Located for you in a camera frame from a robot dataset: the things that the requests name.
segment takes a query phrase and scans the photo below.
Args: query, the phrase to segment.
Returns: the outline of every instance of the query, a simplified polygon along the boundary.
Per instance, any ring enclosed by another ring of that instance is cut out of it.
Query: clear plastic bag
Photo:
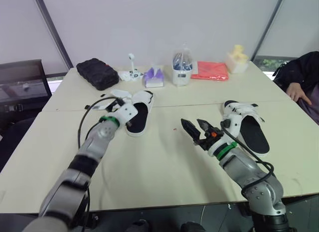
[[[193,59],[190,49],[177,50],[172,60],[173,83],[177,86],[187,85],[193,71]]]

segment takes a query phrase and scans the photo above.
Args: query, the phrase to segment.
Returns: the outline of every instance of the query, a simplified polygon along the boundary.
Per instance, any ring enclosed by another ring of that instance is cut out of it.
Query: gray pole
[[[279,10],[279,8],[280,8],[280,6],[281,6],[282,3],[283,3],[283,0],[278,0],[278,1],[277,1],[277,4],[276,4],[276,6],[275,6],[275,9],[273,10],[273,13],[271,14],[270,19],[269,19],[269,21],[268,21],[268,23],[267,23],[267,25],[266,25],[266,28],[265,28],[265,30],[264,30],[264,32],[263,32],[261,38],[259,39],[259,42],[258,42],[258,44],[257,44],[257,46],[256,46],[256,48],[255,48],[255,50],[254,50],[253,55],[251,56],[251,61],[253,61],[253,60],[255,59],[255,57],[256,57],[256,55],[257,55],[257,52],[258,52],[258,50],[260,49],[261,44],[262,44],[263,41],[265,40],[265,37],[266,37],[266,35],[267,35],[268,31],[269,31],[269,28],[270,28],[271,24],[273,23],[273,21],[274,21],[274,19],[275,19],[275,16],[277,15],[277,12],[278,12],[278,10]]]
[[[46,25],[49,28],[49,31],[50,31],[53,39],[54,39],[55,44],[56,44],[57,48],[60,51],[60,54],[61,54],[61,56],[62,56],[62,58],[63,58],[63,60],[65,62],[65,65],[69,69],[72,68],[73,64],[71,62],[71,59],[70,59],[68,53],[65,50],[65,47],[64,47],[64,45],[63,45],[63,43],[61,41],[61,38],[60,38],[60,36],[59,36],[54,24],[53,24],[53,21],[52,21],[51,16],[50,16],[50,14],[48,12],[48,9],[45,6],[44,1],[43,0],[35,0],[35,1],[36,1],[36,4],[38,5],[40,11],[41,11],[41,14],[42,14],[42,16],[43,16],[43,18],[45,20]]]

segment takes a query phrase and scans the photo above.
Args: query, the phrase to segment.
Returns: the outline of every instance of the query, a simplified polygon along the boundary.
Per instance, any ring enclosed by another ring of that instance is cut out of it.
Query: person's hand
[[[306,96],[304,91],[301,89],[301,86],[299,83],[292,82],[290,83],[287,91],[287,95],[291,97],[294,101],[298,101],[299,98],[303,99],[305,102],[307,102],[309,105],[312,105],[311,101],[309,98]]]

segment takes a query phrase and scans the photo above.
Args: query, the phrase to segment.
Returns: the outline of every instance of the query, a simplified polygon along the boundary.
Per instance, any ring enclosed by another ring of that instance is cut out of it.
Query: purple tissue box
[[[151,68],[144,74],[143,79],[144,79],[144,86],[146,88],[164,86],[164,74],[161,69]]]

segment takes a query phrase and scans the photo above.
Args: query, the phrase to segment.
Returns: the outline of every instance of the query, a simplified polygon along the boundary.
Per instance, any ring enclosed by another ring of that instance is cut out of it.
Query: white wall
[[[42,59],[46,74],[67,68],[34,0],[0,0],[0,63]]]
[[[170,64],[187,42],[193,57],[222,61],[234,44],[251,55],[277,0],[44,0],[73,62]]]
[[[299,57],[319,50],[319,0],[284,0],[258,55]]]

